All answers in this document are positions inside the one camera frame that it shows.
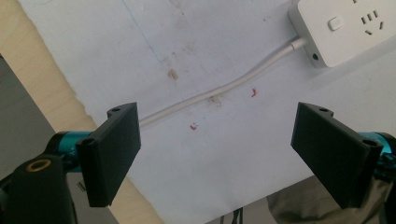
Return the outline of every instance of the red mark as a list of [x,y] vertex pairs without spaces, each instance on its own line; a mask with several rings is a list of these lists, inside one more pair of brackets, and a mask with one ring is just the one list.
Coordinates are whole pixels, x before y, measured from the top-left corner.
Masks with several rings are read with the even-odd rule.
[[256,89],[253,88],[253,95],[251,95],[251,97],[255,97],[257,95],[257,91]]
[[195,123],[193,123],[192,125],[190,125],[190,128],[195,131],[197,130],[198,125],[196,125]]

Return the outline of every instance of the teal metal part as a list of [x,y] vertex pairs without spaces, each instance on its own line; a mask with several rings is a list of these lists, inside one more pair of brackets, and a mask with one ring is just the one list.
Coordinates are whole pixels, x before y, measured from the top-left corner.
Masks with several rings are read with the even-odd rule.
[[359,133],[359,134],[365,138],[380,142],[384,146],[382,148],[381,155],[384,153],[392,153],[392,150],[390,148],[387,139],[385,139],[381,134],[379,133]]
[[68,168],[67,172],[80,173],[81,168],[78,161],[76,142],[91,132],[68,132],[64,135],[58,146],[58,156],[64,161]]

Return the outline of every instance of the paper sheet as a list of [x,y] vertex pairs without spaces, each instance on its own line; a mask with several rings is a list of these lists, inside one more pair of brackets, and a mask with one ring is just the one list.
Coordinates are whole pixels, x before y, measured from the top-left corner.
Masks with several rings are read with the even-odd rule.
[[[143,118],[234,80],[296,36],[289,0],[20,2],[98,125],[116,105],[137,102]],[[356,131],[396,135],[395,49],[393,38],[334,69],[299,50],[143,128],[128,176],[172,224],[205,223],[309,177],[290,147],[298,102],[328,107]]]

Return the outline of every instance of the electrical socket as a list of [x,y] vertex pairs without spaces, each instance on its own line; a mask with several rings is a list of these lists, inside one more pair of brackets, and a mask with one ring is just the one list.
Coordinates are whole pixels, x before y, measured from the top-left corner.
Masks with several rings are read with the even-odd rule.
[[289,16],[315,67],[335,67],[396,35],[396,0],[293,0]]

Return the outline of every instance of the power cord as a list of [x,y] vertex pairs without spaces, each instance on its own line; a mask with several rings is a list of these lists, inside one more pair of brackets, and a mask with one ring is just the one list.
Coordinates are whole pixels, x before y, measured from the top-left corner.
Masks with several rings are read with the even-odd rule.
[[267,69],[273,63],[275,63],[275,62],[279,61],[280,59],[282,59],[283,57],[291,54],[295,50],[302,48],[306,44],[307,44],[307,41],[304,38],[297,38],[296,40],[292,41],[289,45],[287,45],[285,48],[283,48],[278,53],[276,53],[273,57],[271,57],[268,60],[262,61],[257,66],[253,67],[250,71],[248,71],[246,74],[241,76],[240,78],[238,78],[228,84],[225,84],[223,86],[215,88],[214,90],[207,91],[205,93],[193,96],[190,99],[187,99],[180,103],[168,106],[165,109],[163,109],[157,113],[154,113],[146,118],[143,118],[139,121],[140,127],[144,127],[158,119],[165,118],[173,113],[176,113],[177,111],[179,111],[181,109],[186,108],[187,106],[194,105],[194,104],[201,102],[203,100],[210,99],[211,97],[218,96],[218,95],[223,94],[224,92],[230,91],[230,90],[250,81],[254,77],[258,76],[265,69]]

